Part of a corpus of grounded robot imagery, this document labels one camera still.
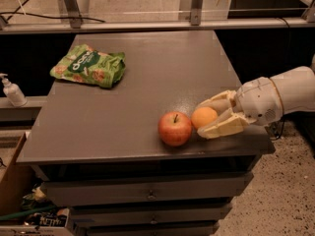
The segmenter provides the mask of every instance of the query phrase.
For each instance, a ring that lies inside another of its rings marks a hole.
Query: green cable
[[[34,214],[37,212],[47,211],[47,210],[55,209],[55,208],[57,208],[57,206],[47,206],[47,207],[34,208],[34,209],[26,210],[26,211],[7,214],[7,215],[0,216],[0,221],[10,220],[10,219],[14,219],[14,218],[22,217],[22,216],[27,216],[27,215],[31,215],[31,214]]]

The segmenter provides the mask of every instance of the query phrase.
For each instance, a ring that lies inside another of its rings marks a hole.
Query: robotic hand
[[[244,131],[250,125],[267,125],[296,111],[315,111],[315,75],[308,67],[245,83],[237,91],[227,90],[201,102],[218,119],[198,129],[199,136],[213,139]]]

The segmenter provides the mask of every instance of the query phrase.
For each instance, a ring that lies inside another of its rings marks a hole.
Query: gray tabletop
[[[158,137],[167,111],[191,115],[201,101],[241,85],[212,30],[80,34],[73,45],[125,52],[112,89],[56,81],[18,158],[55,164],[230,156],[274,151],[263,127],[215,140],[194,131],[183,147]]]

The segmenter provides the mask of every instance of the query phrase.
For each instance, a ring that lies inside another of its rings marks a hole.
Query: desk
[[[163,113],[191,115],[199,102],[240,87],[215,32],[79,34],[73,45],[83,43],[125,52],[122,81],[112,89],[56,81],[18,163],[32,166],[57,205],[73,208],[88,235],[214,232],[252,167],[275,150],[257,126],[210,141],[194,132],[183,147],[159,139]]]

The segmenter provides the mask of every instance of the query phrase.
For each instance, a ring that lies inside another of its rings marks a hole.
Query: crumpled snack bag
[[[124,59],[123,52],[103,53],[81,44],[71,49],[50,70],[50,76],[110,89],[121,80],[125,72]]]

